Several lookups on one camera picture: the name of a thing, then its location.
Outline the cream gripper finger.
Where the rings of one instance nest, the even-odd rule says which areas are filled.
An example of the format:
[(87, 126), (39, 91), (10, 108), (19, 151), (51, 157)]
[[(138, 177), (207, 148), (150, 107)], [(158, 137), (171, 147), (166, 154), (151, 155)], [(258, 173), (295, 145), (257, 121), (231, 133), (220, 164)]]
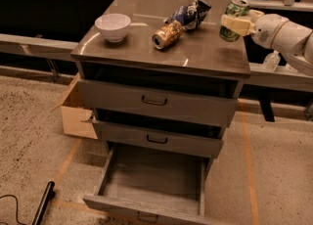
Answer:
[(235, 17), (231, 15), (223, 15), (221, 17), (221, 25), (234, 31), (240, 36), (247, 36), (255, 33), (255, 23), (251, 21), (249, 16)]
[(255, 23), (263, 15), (264, 15), (264, 13), (261, 11), (258, 11), (258, 10), (249, 10), (248, 11), (248, 16), (250, 17), (250, 19), (253, 23)]

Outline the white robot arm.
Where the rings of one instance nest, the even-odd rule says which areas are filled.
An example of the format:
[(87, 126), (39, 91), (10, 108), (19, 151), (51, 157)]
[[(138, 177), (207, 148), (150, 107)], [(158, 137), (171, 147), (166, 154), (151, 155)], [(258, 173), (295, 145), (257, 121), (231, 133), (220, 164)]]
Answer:
[(313, 76), (313, 30), (277, 14), (249, 10), (246, 16), (224, 14), (221, 25), (251, 36), (263, 48), (279, 52), (294, 69)]

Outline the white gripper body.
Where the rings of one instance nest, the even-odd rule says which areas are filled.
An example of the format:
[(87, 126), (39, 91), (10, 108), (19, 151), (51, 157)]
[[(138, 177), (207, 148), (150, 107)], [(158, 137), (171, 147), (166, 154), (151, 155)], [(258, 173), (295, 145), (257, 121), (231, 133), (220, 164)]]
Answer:
[(289, 21), (277, 14), (266, 14), (255, 22), (255, 33), (251, 39), (259, 46), (270, 49), (276, 33)]

